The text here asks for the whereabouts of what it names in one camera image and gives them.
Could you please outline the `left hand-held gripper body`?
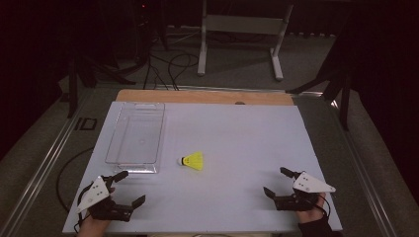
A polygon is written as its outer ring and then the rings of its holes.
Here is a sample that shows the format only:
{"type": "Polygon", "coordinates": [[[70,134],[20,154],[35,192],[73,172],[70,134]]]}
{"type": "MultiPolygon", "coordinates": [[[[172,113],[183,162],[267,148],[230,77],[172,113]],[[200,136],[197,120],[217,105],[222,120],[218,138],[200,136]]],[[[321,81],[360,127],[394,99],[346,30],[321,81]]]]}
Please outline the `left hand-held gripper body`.
{"type": "Polygon", "coordinates": [[[78,198],[76,213],[82,217],[87,211],[94,219],[129,221],[132,206],[116,204],[111,197],[113,176],[99,176],[84,188],[78,198]]]}

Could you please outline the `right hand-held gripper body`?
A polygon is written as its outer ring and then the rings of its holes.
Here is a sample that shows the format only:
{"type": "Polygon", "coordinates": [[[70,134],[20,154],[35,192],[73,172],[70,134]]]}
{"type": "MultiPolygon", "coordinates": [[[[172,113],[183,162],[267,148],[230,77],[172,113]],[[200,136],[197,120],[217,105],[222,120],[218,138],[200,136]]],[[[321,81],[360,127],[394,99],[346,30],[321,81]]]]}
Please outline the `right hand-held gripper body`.
{"type": "Polygon", "coordinates": [[[314,208],[320,193],[335,193],[336,189],[306,172],[293,178],[293,194],[274,199],[277,210],[307,211],[314,208]]]}

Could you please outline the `clear plastic container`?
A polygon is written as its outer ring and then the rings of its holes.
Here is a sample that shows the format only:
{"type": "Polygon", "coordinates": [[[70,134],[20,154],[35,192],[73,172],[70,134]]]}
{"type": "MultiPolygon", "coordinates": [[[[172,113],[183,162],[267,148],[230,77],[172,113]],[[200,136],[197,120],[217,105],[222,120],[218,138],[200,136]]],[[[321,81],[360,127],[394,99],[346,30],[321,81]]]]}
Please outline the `clear plastic container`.
{"type": "Polygon", "coordinates": [[[156,174],[160,160],[165,105],[123,102],[118,112],[106,163],[115,171],[156,174]]]}

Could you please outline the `yellow shuttlecock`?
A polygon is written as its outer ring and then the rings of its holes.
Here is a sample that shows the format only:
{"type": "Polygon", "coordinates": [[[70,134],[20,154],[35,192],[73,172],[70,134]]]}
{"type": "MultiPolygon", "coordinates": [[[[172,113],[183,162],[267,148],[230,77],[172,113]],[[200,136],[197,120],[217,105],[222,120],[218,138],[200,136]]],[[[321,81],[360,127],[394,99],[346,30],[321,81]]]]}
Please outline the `yellow shuttlecock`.
{"type": "Polygon", "coordinates": [[[201,151],[181,157],[177,160],[181,166],[186,166],[194,170],[201,171],[204,167],[204,155],[201,151]]]}

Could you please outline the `person's right hand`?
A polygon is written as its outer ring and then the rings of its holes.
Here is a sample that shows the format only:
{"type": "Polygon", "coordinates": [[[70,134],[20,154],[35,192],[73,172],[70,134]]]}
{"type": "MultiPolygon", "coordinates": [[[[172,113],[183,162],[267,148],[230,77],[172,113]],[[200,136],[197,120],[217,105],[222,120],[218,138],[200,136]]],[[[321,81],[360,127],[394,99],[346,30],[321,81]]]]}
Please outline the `person's right hand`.
{"type": "Polygon", "coordinates": [[[318,200],[313,209],[307,211],[297,211],[295,214],[297,216],[298,222],[300,224],[320,220],[324,216],[323,205],[325,203],[326,193],[320,193],[318,195],[318,200]]]}

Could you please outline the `person's left hand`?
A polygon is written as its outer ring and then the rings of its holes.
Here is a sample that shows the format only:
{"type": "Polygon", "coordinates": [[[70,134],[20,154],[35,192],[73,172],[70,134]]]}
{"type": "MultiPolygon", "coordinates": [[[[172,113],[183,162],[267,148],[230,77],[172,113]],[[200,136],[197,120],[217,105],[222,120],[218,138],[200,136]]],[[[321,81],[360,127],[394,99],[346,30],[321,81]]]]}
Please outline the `person's left hand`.
{"type": "Polygon", "coordinates": [[[77,237],[104,237],[110,224],[110,220],[94,219],[92,216],[87,216],[82,222],[77,237]]]}

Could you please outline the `white table cover sheet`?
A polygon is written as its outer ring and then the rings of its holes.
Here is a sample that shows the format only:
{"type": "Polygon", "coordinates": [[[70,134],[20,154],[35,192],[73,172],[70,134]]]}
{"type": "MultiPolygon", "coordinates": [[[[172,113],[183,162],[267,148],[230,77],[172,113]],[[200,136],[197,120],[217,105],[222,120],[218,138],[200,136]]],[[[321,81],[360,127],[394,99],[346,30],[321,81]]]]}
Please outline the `white table cover sheet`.
{"type": "Polygon", "coordinates": [[[323,174],[296,106],[165,104],[156,174],[129,175],[114,199],[145,196],[118,234],[287,233],[296,230],[290,211],[278,211],[263,188],[293,193],[280,168],[323,174]],[[181,157],[201,151],[201,171],[181,166],[181,157]]]}

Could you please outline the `black tripod stand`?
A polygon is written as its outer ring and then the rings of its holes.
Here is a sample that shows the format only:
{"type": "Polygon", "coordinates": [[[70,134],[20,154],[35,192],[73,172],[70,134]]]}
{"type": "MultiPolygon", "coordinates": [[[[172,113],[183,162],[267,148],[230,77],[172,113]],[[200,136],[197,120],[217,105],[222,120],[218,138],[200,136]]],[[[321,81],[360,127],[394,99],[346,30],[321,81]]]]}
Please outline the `black tripod stand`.
{"type": "Polygon", "coordinates": [[[287,90],[287,93],[297,95],[323,82],[328,82],[321,94],[321,98],[324,101],[332,102],[338,95],[341,95],[339,121],[345,130],[349,129],[348,109],[352,82],[349,64],[350,56],[346,47],[349,38],[348,34],[342,30],[336,37],[316,76],[305,84],[287,90]]]}
{"type": "Polygon", "coordinates": [[[78,109],[78,80],[81,80],[85,87],[94,88],[97,84],[97,79],[94,73],[95,70],[98,70],[120,84],[134,85],[134,82],[123,78],[85,53],[73,48],[70,51],[68,58],[67,95],[69,110],[67,117],[69,119],[75,115],[75,112],[78,109]]]}

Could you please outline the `metal floor rail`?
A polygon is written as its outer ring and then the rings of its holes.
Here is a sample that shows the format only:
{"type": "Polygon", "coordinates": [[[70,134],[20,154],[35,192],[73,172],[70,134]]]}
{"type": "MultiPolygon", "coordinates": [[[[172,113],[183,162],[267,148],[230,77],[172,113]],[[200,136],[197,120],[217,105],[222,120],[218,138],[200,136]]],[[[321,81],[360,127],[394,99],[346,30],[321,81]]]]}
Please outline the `metal floor rail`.
{"type": "Polygon", "coordinates": [[[0,237],[15,236],[93,93],[79,93],[70,118],[66,103],[54,103],[0,162],[0,237]]]}
{"type": "Polygon", "coordinates": [[[323,176],[337,189],[330,197],[345,237],[399,237],[335,102],[318,93],[293,96],[323,176]]]}

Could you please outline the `white metal stand frame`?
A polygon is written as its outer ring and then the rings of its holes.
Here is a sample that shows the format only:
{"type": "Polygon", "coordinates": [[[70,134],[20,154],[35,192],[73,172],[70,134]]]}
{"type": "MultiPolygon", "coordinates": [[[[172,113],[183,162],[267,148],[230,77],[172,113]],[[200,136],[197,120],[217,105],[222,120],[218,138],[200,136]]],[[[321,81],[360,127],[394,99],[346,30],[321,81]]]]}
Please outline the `white metal stand frame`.
{"type": "Polygon", "coordinates": [[[293,4],[287,5],[285,14],[280,19],[272,19],[212,15],[208,13],[208,0],[202,0],[202,3],[201,48],[197,71],[199,76],[204,76],[206,74],[208,53],[207,33],[223,32],[277,36],[277,44],[270,49],[270,56],[275,78],[278,81],[282,81],[284,79],[279,52],[293,11],[293,4]]]}

